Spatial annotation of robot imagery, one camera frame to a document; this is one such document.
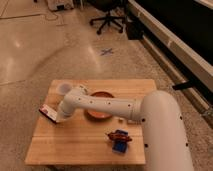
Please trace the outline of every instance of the wooden tabletop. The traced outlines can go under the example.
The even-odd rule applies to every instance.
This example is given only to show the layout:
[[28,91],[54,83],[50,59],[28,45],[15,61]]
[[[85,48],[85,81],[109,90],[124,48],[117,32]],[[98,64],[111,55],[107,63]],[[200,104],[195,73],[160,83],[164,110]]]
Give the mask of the wooden tabletop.
[[[151,79],[140,80],[54,80],[45,104],[57,109],[62,95],[57,94],[61,83],[85,85],[89,93],[107,91],[118,98],[142,99],[156,89]],[[122,129],[133,141],[128,143],[125,154],[112,151],[113,142],[105,133]],[[141,126],[128,124],[112,117],[105,121],[88,119],[82,109],[64,123],[54,124],[39,116],[36,129],[25,159],[27,165],[92,165],[92,164],[145,164]]]

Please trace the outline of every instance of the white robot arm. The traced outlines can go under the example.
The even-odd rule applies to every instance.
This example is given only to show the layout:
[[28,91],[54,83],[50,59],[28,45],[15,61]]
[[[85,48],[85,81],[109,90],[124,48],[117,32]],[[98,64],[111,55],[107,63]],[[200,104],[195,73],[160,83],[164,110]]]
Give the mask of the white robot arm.
[[170,94],[154,91],[143,100],[99,98],[78,86],[60,102],[59,119],[70,117],[76,108],[141,121],[148,171],[194,170],[180,108]]

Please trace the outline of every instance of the orange bowl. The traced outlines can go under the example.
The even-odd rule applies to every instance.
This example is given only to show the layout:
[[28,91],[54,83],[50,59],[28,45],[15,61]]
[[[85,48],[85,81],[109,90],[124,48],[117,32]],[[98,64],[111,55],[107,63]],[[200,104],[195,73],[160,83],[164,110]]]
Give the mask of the orange bowl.
[[[112,94],[110,94],[108,92],[104,92],[104,91],[95,92],[95,93],[91,94],[91,96],[114,98],[114,96]],[[93,111],[93,110],[87,110],[86,112],[87,112],[87,114],[89,114],[90,116],[92,116],[95,119],[107,119],[107,118],[112,117],[112,115],[110,115],[108,113],[97,112],[97,111]]]

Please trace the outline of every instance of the office chair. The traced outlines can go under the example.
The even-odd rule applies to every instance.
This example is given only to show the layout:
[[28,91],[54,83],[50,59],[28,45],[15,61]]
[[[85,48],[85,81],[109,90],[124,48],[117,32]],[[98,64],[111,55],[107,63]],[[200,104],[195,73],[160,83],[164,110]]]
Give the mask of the office chair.
[[117,25],[119,27],[119,33],[123,33],[123,26],[119,24],[116,20],[122,20],[122,23],[124,23],[125,17],[111,16],[110,13],[111,10],[122,5],[121,0],[88,0],[88,2],[96,9],[106,12],[105,17],[94,18],[90,20],[90,25],[93,25],[94,21],[101,21],[101,20],[104,21],[103,24],[100,26],[100,28],[97,30],[98,35],[101,34],[101,30],[103,29],[103,27],[106,24],[110,26],[110,23],[114,23],[115,25]]

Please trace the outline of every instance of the tiled floor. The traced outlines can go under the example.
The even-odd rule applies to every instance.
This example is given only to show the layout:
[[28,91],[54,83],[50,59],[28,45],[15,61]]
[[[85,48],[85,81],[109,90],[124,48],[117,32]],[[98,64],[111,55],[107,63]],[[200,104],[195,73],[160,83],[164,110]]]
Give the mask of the tiled floor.
[[[0,2],[0,14],[7,0]],[[24,165],[24,158],[53,79],[151,78],[172,93],[183,111],[196,171],[213,170],[213,131],[139,41],[114,28],[96,35],[88,21],[100,12],[86,6],[56,13],[46,4],[11,0],[0,20],[0,170],[48,170]],[[112,48],[112,54],[101,55]],[[136,166],[66,167],[65,170],[139,170]]]

